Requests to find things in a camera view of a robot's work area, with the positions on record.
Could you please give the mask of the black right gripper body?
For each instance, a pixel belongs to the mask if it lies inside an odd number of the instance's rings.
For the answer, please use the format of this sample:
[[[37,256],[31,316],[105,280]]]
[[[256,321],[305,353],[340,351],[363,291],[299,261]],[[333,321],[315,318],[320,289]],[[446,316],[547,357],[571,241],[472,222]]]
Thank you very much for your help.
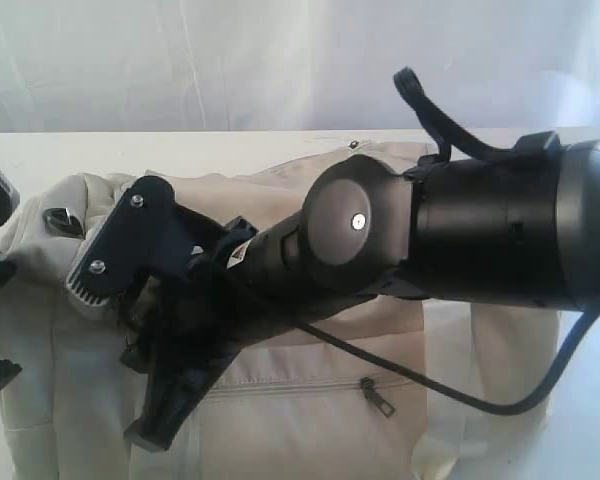
[[[300,322],[294,213],[263,231],[180,205],[149,267],[121,298],[138,325],[124,365],[148,376],[131,440],[172,440],[238,354]]]

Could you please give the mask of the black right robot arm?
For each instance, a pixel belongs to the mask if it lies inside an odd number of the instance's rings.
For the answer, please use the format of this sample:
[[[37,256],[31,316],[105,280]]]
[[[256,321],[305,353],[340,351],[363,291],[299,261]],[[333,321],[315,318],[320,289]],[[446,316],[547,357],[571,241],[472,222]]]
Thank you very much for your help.
[[[132,441],[166,450],[238,353],[380,295],[581,313],[539,384],[481,400],[391,361],[381,366],[478,410],[512,416],[544,400],[600,316],[600,142],[503,159],[433,159],[403,173],[355,155],[324,172],[302,208],[258,233],[179,206],[155,176],[125,215],[153,234],[135,270],[157,302],[123,356],[149,377]]]

